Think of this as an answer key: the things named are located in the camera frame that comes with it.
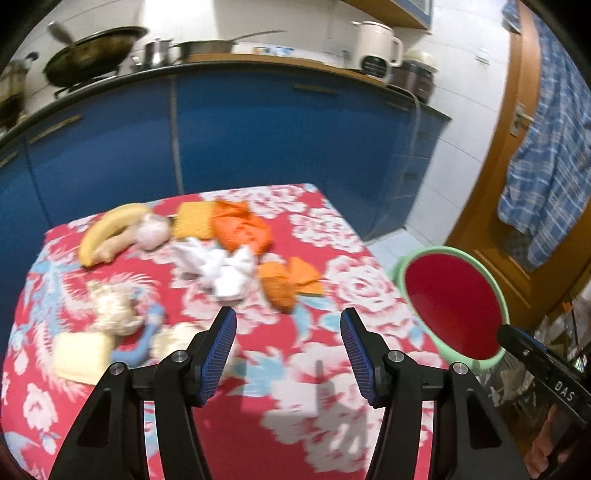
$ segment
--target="tofu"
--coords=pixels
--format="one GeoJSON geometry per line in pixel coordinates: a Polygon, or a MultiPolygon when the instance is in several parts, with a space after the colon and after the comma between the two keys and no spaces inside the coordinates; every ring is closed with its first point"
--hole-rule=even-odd
{"type": "Polygon", "coordinates": [[[59,333],[53,340],[52,370],[58,377],[96,385],[114,349],[115,337],[107,333],[59,333]]]}

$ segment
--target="wok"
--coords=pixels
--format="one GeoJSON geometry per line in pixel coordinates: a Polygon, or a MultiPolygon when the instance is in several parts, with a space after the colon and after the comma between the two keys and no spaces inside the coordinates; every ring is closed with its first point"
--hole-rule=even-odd
{"type": "Polygon", "coordinates": [[[69,43],[43,68],[47,81],[58,87],[71,87],[116,70],[127,58],[134,43],[148,33],[144,27],[117,27],[72,42],[61,25],[52,23],[49,27],[52,35],[69,43]]]}

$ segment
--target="screw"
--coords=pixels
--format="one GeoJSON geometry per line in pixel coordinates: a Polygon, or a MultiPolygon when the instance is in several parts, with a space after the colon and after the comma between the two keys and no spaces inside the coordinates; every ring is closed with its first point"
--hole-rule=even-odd
{"type": "Polygon", "coordinates": [[[392,350],[388,354],[388,358],[392,362],[395,362],[395,363],[399,364],[402,360],[404,360],[404,353],[402,353],[400,350],[392,350]]]}
{"type": "Polygon", "coordinates": [[[187,358],[189,358],[189,355],[184,350],[177,350],[176,352],[173,352],[173,362],[177,362],[178,364],[181,364],[187,358]]]}
{"type": "Polygon", "coordinates": [[[121,362],[117,362],[117,363],[111,365],[111,368],[109,368],[109,373],[111,375],[119,375],[120,373],[123,372],[123,370],[125,370],[125,365],[122,364],[121,362]]]}
{"type": "Polygon", "coordinates": [[[453,371],[458,375],[466,375],[468,373],[468,367],[461,362],[453,364],[453,371]]]}

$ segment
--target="tablecloth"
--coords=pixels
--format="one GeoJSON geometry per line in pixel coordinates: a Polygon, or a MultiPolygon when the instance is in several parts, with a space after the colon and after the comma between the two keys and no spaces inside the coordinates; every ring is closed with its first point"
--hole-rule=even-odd
{"type": "MultiPolygon", "coordinates": [[[[383,409],[361,397],[339,332],[339,314],[355,307],[368,329],[416,361],[443,364],[429,337],[377,260],[312,185],[226,190],[149,205],[172,215],[181,202],[246,200],[271,226],[274,242],[260,261],[298,256],[323,275],[323,297],[298,296],[292,314],[267,303],[253,280],[235,307],[238,332],[216,395],[194,418],[214,479],[361,480],[383,409]]],[[[77,247],[98,215],[53,228],[27,276],[2,374],[1,422],[9,449],[34,477],[49,476],[59,448],[92,388],[51,373],[53,337],[93,321],[86,282],[127,283],[141,301],[159,301],[167,323],[206,329],[219,305],[176,268],[170,244],[132,247],[111,265],[85,271],[77,247]]],[[[145,403],[151,478],[163,478],[154,406],[145,403]]],[[[427,478],[433,405],[424,404],[415,478],[427,478]]]]}

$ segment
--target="yellow sponge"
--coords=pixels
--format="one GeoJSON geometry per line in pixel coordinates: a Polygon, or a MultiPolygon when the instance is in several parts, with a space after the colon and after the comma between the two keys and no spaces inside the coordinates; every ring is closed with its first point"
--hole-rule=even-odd
{"type": "Polygon", "coordinates": [[[201,240],[214,238],[212,213],[215,202],[184,202],[177,210],[174,220],[175,238],[194,236],[201,240]]]}

